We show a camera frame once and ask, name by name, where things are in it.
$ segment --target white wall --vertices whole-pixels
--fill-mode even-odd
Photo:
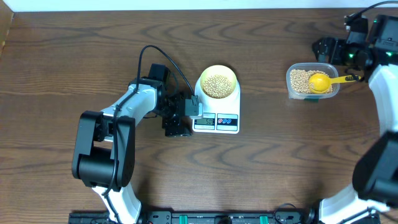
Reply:
[[[14,12],[367,7],[380,1],[382,0],[4,0]]]

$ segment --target yellow bowl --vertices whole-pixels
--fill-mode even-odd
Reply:
[[[210,78],[213,77],[215,75],[222,75],[224,77],[226,77],[231,83],[232,83],[232,91],[230,94],[232,94],[232,92],[235,90],[236,88],[236,75],[235,73],[228,67],[224,66],[224,65],[213,65],[210,66],[208,68],[206,68],[206,70],[204,70],[202,72],[202,74],[200,75],[200,88],[201,90],[206,94],[205,90],[203,89],[203,85],[205,84],[205,81]]]

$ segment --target yellow scoop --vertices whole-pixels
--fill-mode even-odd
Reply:
[[[325,74],[316,73],[312,75],[308,81],[308,87],[310,88],[311,92],[313,93],[326,93],[329,89],[329,86],[334,83],[346,83],[346,82],[353,82],[355,79],[352,75],[347,75],[343,77],[337,78],[329,78]]]

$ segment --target spoon handle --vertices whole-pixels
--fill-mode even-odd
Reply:
[[[330,81],[331,81],[331,84],[333,84],[333,83],[346,83],[346,82],[354,82],[355,79],[353,78],[352,75],[346,75],[346,76],[343,76],[343,77],[331,78]]]

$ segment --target bowl of beans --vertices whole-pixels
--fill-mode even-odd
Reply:
[[[340,89],[339,83],[332,84],[323,94],[315,94],[310,91],[308,81],[316,73],[325,74],[330,78],[337,78],[336,68],[327,63],[297,63],[292,65],[286,73],[287,90],[291,99],[324,99],[335,96]]]
[[[210,66],[200,76],[202,91],[214,99],[229,97],[236,89],[236,82],[235,73],[223,65]]]

